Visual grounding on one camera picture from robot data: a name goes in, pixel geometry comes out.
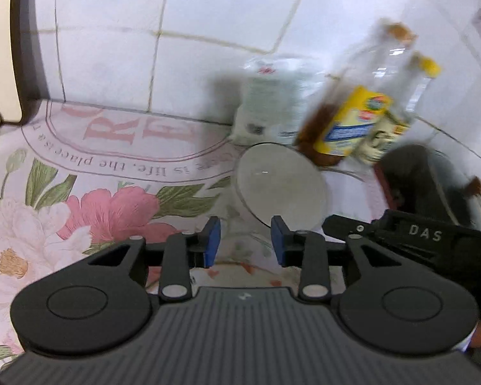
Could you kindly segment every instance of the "white bag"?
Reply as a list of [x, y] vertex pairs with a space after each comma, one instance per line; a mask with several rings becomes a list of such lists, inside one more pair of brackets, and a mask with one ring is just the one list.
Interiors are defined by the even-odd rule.
[[232, 143], [291, 145], [324, 84], [325, 72], [314, 60], [264, 56], [248, 61]]

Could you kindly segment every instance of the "yellow label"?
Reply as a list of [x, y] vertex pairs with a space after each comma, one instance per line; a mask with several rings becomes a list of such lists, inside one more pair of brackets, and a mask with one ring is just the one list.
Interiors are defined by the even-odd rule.
[[401, 137], [409, 126], [397, 121], [389, 112], [376, 123], [369, 135], [357, 147], [354, 155], [362, 162], [373, 164], [380, 160], [387, 150]]
[[356, 87], [317, 139], [314, 149], [328, 155], [349, 155], [391, 103], [392, 99], [385, 94]]

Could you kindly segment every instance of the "pink lettering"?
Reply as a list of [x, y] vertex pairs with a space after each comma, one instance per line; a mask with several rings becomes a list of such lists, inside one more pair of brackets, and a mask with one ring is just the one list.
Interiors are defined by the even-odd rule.
[[127, 141], [132, 144], [134, 142], [135, 132], [118, 133], [127, 129], [135, 129], [139, 125], [139, 119], [131, 120], [126, 123], [114, 124], [111, 120], [104, 117], [96, 117], [87, 126], [86, 133], [83, 138], [96, 137], [98, 139], [107, 139], [113, 141]]
[[104, 109], [103, 108], [96, 108], [96, 107], [85, 107], [82, 106], [80, 109], [76, 108], [76, 106], [67, 106], [63, 104], [61, 111], [68, 114], [69, 116], [73, 117], [95, 117], [99, 115]]
[[160, 118], [150, 117], [146, 119], [144, 130], [142, 131], [142, 138], [145, 137], [162, 137], [163, 139], [176, 139], [181, 141], [194, 141], [195, 132], [194, 126], [187, 124], [187, 129], [172, 127], [170, 125], [157, 124]]

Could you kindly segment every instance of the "pink flower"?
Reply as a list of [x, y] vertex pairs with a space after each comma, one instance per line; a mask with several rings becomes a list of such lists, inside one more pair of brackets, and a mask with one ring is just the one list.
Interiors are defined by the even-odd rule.
[[159, 243], [178, 232], [170, 224], [149, 224], [160, 208], [159, 200], [140, 187], [124, 187], [114, 195], [108, 189], [96, 189], [85, 194], [80, 202], [72, 195], [66, 204], [71, 215], [57, 232], [63, 239], [84, 226], [91, 226], [93, 244], [121, 241], [132, 235]]

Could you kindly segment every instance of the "white flower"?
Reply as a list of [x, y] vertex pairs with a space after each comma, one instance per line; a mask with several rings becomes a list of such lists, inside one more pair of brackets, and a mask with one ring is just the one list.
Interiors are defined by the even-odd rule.
[[58, 203], [39, 211], [16, 200], [0, 202], [0, 344], [19, 342], [9, 318], [16, 294], [28, 284], [82, 258], [91, 245], [89, 227], [80, 227], [66, 240], [57, 236], [70, 210]]

